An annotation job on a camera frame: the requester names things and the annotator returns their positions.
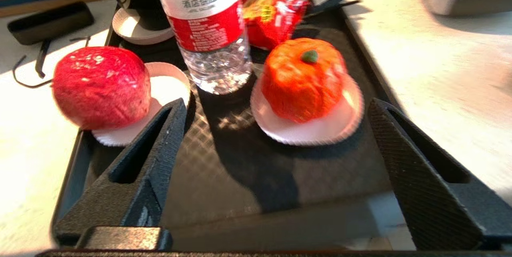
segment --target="table surface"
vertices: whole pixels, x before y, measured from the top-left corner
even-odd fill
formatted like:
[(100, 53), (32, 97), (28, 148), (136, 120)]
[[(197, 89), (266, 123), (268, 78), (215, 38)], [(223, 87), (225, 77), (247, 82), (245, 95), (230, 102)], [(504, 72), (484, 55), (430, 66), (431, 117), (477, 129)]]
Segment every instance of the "table surface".
[[(44, 63), (104, 44), (114, 0), (89, 4), (93, 26), (55, 40)], [(420, 0), (363, 0), (346, 8), (366, 47), (411, 119), (505, 201), (512, 204), (512, 13), (432, 16)], [(0, 19), (0, 255), (31, 256), (54, 246), (50, 222), (77, 127), (59, 112), (51, 88), (36, 84), (39, 44), (22, 46)]]

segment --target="paper plate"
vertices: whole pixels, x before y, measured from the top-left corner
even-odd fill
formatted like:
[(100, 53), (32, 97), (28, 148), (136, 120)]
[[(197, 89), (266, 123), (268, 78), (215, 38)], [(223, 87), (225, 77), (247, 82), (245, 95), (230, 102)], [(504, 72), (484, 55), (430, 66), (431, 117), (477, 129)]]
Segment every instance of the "paper plate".
[(151, 45), (164, 42), (174, 36), (169, 27), (164, 30), (148, 30), (139, 25), (140, 16), (131, 9), (119, 9), (112, 19), (112, 28), (127, 42), (137, 45)]
[(165, 105), (183, 98), (188, 107), (190, 82), (176, 66), (165, 62), (146, 63), (151, 77), (151, 103), (146, 117), (124, 128), (93, 130), (96, 140), (106, 146), (126, 146), (142, 131), (154, 115)]
[(361, 123), (364, 98), (354, 79), (343, 79), (343, 98), (326, 117), (305, 124), (278, 117), (261, 91), (261, 78), (251, 93), (251, 110), (260, 128), (272, 139), (290, 145), (316, 146), (340, 142), (351, 136)]

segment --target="red snack package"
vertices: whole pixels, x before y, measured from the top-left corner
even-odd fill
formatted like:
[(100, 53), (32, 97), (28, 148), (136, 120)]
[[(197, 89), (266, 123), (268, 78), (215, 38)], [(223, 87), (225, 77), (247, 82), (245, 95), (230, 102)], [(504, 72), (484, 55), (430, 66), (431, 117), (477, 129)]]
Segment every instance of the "red snack package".
[(287, 41), (304, 16), (307, 3), (301, 0), (247, 0), (243, 13), (249, 43), (272, 50)]

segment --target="black plastic tray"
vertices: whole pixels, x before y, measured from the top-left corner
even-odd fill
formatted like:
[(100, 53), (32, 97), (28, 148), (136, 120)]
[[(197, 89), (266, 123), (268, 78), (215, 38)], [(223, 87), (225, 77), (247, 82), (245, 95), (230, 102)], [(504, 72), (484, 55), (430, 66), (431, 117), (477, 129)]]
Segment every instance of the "black plastic tray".
[[(399, 107), (342, 9), (306, 18), (293, 37), (319, 38), (340, 50), (366, 107), (375, 97)], [(174, 39), (136, 46), (110, 30), (106, 44), (132, 50), (145, 62), (169, 62), (187, 72)], [(372, 218), (346, 209), (347, 202), (391, 191), (366, 116), (352, 137), (329, 146), (286, 146), (260, 130), (249, 96), (267, 55), (251, 48), (255, 74), (233, 94), (210, 95), (191, 82), (186, 133), (160, 220), (172, 233), (174, 250), (313, 249), (312, 244), (337, 241), (346, 231), (368, 229), (357, 228), (356, 221), (347, 224), (354, 217)], [(54, 223), (121, 151), (79, 131)]]

